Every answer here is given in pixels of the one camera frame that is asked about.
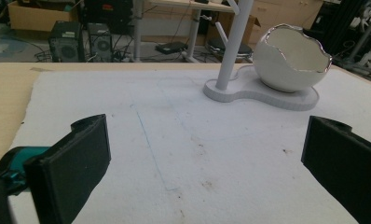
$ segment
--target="stand base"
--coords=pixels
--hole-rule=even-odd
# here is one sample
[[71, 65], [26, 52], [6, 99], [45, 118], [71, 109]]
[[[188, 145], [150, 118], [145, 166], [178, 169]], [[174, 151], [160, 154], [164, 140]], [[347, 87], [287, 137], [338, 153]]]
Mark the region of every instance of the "stand base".
[[287, 110], [305, 111], [316, 106], [320, 99], [319, 93], [312, 87], [290, 93], [273, 90], [261, 81], [253, 66], [240, 68], [236, 77], [229, 81], [225, 91], [215, 87], [216, 80], [208, 80], [203, 92], [209, 98], [222, 103], [254, 99]]

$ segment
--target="cardboard box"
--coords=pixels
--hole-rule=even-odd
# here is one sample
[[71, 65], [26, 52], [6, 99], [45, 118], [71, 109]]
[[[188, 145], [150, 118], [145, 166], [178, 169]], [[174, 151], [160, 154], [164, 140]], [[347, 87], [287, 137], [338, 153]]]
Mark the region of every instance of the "cardboard box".
[[[217, 28], [215, 27], [215, 22], [220, 21], [221, 26], [223, 27], [224, 32], [229, 36], [232, 22], [234, 20], [235, 14], [233, 13], [226, 13], [226, 12], [216, 12], [216, 18], [209, 23], [208, 33], [206, 34], [206, 42], [211, 38], [219, 37], [219, 33]], [[261, 24], [258, 21], [258, 18], [254, 16], [249, 16], [249, 20], [247, 21], [246, 29], [244, 30], [243, 38], [241, 43], [248, 45], [250, 36], [252, 34], [253, 27], [257, 25], [261, 27]]]
[[77, 10], [63, 11], [64, 3], [44, 3], [41, 7], [22, 7], [17, 1], [8, 4], [11, 29], [51, 32], [55, 21], [77, 21]]

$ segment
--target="cabinet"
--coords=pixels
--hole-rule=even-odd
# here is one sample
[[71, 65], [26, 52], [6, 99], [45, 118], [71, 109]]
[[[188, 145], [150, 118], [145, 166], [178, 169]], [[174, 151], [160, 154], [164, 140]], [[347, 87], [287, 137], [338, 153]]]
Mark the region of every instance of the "cabinet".
[[258, 18], [261, 27], [255, 27], [249, 45], [255, 45], [272, 26], [287, 23], [309, 29], [323, 0], [254, 0], [251, 14]]

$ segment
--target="white desk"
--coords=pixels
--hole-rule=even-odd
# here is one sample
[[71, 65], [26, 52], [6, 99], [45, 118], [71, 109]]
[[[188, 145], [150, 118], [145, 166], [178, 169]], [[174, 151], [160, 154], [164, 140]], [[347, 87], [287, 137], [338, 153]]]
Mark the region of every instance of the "white desk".
[[[139, 62], [140, 61], [140, 43], [141, 43], [141, 31], [140, 31], [140, 20], [143, 18], [142, 10], [143, 10], [143, 1], [144, 0], [137, 0], [135, 1], [135, 32], [134, 32], [134, 49], [133, 49], [133, 61]], [[191, 23], [191, 28], [189, 32], [189, 44], [186, 53], [183, 56], [192, 63], [197, 63], [198, 60], [194, 59], [194, 48], [195, 43], [197, 41], [198, 35], [198, 26], [200, 20], [200, 12], [204, 10], [214, 10], [214, 11], [224, 11], [224, 12], [232, 12], [231, 7], [227, 7], [221, 4], [211, 3], [202, 4], [196, 3], [191, 0], [148, 0], [151, 4], [156, 6], [164, 6], [164, 7], [185, 7], [185, 8], [192, 8], [193, 10], [193, 20]]]
[[[295, 112], [253, 100], [211, 101], [201, 89], [218, 68], [2, 63], [0, 154], [19, 127], [15, 144], [49, 144], [71, 121], [104, 112], [112, 162], [75, 223], [356, 223], [300, 158], [310, 115], [345, 122], [371, 141], [371, 83], [333, 67], [316, 86], [317, 106]], [[38, 79], [21, 124], [42, 70], [89, 72]], [[111, 97], [97, 102], [101, 91]], [[55, 97], [38, 102], [39, 92]], [[28, 220], [33, 206], [20, 199], [15, 210]]]

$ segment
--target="floor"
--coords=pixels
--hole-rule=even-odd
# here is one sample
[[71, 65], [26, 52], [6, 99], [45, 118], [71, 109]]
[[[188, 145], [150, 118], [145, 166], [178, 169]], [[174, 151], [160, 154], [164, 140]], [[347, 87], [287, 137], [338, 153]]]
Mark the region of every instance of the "floor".
[[[84, 32], [84, 40], [88, 40], [87, 32]], [[133, 51], [133, 41], [129, 36], [113, 35], [113, 45], [115, 51], [120, 57], [115, 58], [115, 63], [128, 63]], [[162, 54], [155, 50], [158, 43], [143, 42], [141, 45], [141, 61], [145, 63], [186, 63], [180, 53]], [[86, 42], [86, 52], [88, 52], [88, 43]], [[220, 63], [203, 46], [195, 47], [195, 58], [201, 63]], [[370, 71], [366, 71], [365, 65], [371, 60], [371, 51], [362, 58], [360, 62], [347, 69], [352, 73], [371, 81]], [[51, 63], [49, 55], [49, 46], [46, 39], [28, 39], [18, 38], [15, 31], [7, 25], [0, 23], [0, 63]]]

